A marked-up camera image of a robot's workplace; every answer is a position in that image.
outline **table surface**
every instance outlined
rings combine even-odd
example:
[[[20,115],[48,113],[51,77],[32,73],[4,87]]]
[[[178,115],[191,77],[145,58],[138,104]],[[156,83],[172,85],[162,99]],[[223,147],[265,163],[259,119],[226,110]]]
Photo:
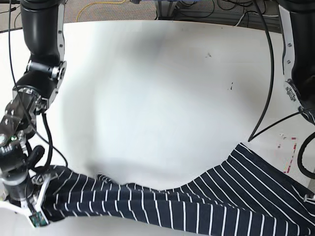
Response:
[[[283,137],[296,137],[298,151],[314,131],[297,116],[246,142],[269,88],[263,31],[106,21],[66,24],[64,35],[68,67],[47,117],[54,145],[77,172],[92,176],[101,171],[119,183],[174,188],[220,164],[240,142],[283,171],[287,163],[282,157],[292,154],[292,149],[278,148]],[[271,38],[275,84],[261,128],[296,112],[283,86],[282,36],[271,33]],[[21,30],[12,32],[11,45],[14,74],[20,78],[30,55]],[[0,34],[0,55],[4,113],[13,87],[7,33]],[[41,118],[38,131],[46,137]],[[37,137],[31,140],[39,143]],[[305,152],[309,170],[315,167],[314,150],[310,144]],[[288,175],[307,186],[310,180],[297,168],[297,151]],[[52,163],[63,161],[55,153]]]

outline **striped cloth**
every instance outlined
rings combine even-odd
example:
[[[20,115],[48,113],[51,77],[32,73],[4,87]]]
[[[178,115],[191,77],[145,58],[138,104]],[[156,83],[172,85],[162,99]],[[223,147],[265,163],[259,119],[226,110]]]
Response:
[[[158,191],[52,167],[43,208],[48,219],[110,215],[205,235],[315,235],[313,193],[239,144],[192,182]]]

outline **cloth fold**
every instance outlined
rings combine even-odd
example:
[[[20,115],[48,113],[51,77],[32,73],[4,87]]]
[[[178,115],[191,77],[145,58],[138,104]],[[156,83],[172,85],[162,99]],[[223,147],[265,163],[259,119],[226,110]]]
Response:
[[[239,144],[221,165],[179,188],[119,185],[54,166],[43,208],[51,221],[109,215],[205,235],[315,235],[313,193]]]

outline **yellow cable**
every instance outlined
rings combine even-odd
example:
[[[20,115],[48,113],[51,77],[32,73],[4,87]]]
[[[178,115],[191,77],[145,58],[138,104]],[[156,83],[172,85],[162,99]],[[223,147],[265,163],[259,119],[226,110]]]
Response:
[[[124,3],[125,1],[126,1],[126,0],[118,1],[118,2],[115,2],[115,1],[97,1],[97,2],[92,2],[92,3],[86,5],[85,7],[83,7],[83,8],[81,9],[81,11],[79,12],[79,14],[77,15],[77,20],[76,20],[76,22],[78,22],[79,16],[80,16],[80,14],[82,13],[82,11],[83,11],[84,9],[86,9],[87,7],[91,6],[91,5],[94,5],[94,4],[122,4],[122,3]]]

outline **navy blue fabric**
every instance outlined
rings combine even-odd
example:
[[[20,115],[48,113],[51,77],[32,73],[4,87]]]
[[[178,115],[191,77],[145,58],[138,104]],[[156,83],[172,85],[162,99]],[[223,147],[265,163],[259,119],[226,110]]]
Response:
[[[52,167],[44,211],[51,221],[110,215],[205,235],[315,235],[313,194],[243,144],[180,188],[158,191]]]

